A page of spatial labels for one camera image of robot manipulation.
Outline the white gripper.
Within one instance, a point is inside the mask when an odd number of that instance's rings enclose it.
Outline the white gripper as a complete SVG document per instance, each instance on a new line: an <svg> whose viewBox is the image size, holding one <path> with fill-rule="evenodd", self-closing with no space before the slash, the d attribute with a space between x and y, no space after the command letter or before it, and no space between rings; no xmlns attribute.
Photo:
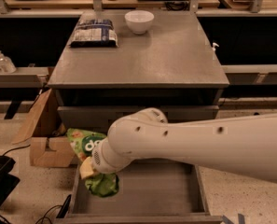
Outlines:
<svg viewBox="0 0 277 224"><path fill-rule="evenodd" d="M127 167L132 161L122 157L109 145L108 139L102 140L80 165L82 179L96 176L99 173L112 174Z"/></svg>

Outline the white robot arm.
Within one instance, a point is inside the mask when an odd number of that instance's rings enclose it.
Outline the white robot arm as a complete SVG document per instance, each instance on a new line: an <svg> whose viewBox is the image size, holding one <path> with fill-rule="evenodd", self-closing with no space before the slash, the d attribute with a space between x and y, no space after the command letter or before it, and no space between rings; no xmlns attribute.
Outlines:
<svg viewBox="0 0 277 224"><path fill-rule="evenodd" d="M170 123L157 108L117 119L84 161L84 176L167 159L277 183L277 114Z"/></svg>

